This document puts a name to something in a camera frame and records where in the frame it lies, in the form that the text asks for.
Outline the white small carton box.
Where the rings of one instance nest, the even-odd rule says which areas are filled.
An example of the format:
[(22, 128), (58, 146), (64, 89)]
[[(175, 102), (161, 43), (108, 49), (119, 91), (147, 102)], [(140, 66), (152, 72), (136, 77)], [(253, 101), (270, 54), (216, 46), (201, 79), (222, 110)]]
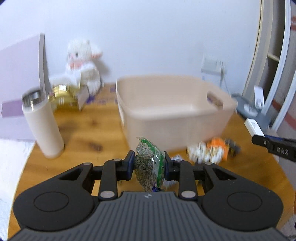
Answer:
[(247, 128), (250, 135), (253, 136), (262, 136), (264, 137), (264, 133), (258, 125), (257, 121), (254, 119), (247, 118), (244, 122), (245, 127)]

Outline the green seed snack packet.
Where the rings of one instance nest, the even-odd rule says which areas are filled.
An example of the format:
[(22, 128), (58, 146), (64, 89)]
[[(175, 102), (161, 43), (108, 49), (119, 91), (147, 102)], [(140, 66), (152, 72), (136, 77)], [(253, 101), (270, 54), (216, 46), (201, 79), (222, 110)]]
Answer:
[(165, 153), (146, 138), (138, 137), (135, 174), (145, 192), (161, 192), (165, 172)]

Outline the floral fabric scrunchie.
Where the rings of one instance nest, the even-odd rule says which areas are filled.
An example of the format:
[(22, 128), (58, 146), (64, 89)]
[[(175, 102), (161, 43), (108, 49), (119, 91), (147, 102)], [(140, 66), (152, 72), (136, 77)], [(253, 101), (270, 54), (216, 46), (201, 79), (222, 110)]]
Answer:
[(187, 156), (192, 162), (201, 164), (210, 162), (211, 151), (205, 142), (199, 142), (199, 144), (187, 147)]

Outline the white phone stand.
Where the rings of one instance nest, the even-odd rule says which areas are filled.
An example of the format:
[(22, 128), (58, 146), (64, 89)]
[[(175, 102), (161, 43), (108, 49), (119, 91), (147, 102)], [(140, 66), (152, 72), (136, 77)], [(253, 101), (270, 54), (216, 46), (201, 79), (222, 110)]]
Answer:
[(259, 86), (254, 87), (254, 105), (250, 103), (244, 104), (244, 111), (247, 116), (256, 117), (264, 107), (263, 89)]

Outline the cream thermos bottle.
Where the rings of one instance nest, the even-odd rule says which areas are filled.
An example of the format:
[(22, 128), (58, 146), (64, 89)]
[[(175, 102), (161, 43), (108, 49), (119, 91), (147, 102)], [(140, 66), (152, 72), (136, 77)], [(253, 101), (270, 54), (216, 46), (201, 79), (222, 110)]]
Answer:
[(34, 88), (22, 95), (22, 110), (29, 128), (44, 156), (54, 159), (65, 144), (56, 123), (48, 95)]

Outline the gold tissue box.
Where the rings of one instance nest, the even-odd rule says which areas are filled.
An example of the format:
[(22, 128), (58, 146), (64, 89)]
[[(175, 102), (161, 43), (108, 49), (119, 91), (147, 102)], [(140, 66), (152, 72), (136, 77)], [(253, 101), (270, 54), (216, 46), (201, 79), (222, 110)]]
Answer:
[(89, 90), (86, 85), (75, 85), (66, 75), (54, 76), (49, 79), (51, 91), (49, 101), (53, 111), (58, 109), (81, 111), (87, 99)]

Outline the beige plastic storage bin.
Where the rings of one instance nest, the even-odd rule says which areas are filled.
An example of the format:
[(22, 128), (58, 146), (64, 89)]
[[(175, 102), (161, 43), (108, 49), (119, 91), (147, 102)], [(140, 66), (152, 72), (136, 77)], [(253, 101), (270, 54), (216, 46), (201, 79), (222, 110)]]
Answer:
[(140, 137), (162, 151), (219, 137), (237, 106), (218, 86), (192, 76), (124, 76), (115, 88), (123, 133), (132, 150)]

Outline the purple floral table mat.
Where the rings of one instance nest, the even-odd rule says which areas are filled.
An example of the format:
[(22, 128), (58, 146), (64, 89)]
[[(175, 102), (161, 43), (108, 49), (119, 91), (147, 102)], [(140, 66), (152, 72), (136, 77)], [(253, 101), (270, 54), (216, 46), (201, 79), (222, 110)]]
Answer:
[(98, 105), (117, 104), (115, 83), (105, 84), (95, 96), (89, 97), (86, 103)]

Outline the white plush lamb toy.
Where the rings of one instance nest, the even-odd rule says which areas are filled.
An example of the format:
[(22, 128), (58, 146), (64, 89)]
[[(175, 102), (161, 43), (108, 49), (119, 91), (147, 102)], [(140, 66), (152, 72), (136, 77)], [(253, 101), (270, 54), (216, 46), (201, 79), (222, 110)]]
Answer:
[(90, 96), (99, 92), (101, 79), (94, 61), (102, 56), (102, 51), (89, 40), (72, 40), (68, 44), (66, 69), (63, 74), (49, 78), (52, 87), (60, 84), (80, 88), (86, 86)]

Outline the lilac board panel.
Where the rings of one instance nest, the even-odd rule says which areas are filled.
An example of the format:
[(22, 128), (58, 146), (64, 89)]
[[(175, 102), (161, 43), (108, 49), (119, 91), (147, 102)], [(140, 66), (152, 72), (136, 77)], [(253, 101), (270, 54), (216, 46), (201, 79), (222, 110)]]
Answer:
[(1, 50), (1, 138), (35, 139), (22, 111), (22, 95), (34, 88), (51, 88), (44, 34)]

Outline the white wardrobe frame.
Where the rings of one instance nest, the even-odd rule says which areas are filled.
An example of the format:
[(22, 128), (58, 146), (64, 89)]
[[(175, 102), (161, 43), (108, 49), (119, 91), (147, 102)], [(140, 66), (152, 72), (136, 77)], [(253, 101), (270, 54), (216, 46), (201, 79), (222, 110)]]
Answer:
[(255, 104), (254, 87), (263, 89), (264, 106), (256, 120), (261, 128), (279, 124), (278, 114), (295, 73), (295, 2), (261, 1), (255, 53), (242, 96)]

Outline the white wall socket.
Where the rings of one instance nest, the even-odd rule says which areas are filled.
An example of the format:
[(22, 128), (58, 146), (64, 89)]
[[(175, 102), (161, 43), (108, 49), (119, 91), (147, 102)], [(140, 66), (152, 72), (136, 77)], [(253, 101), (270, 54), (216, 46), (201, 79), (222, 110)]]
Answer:
[(222, 60), (217, 60), (216, 62), (216, 71), (218, 75), (225, 74), (225, 63)]

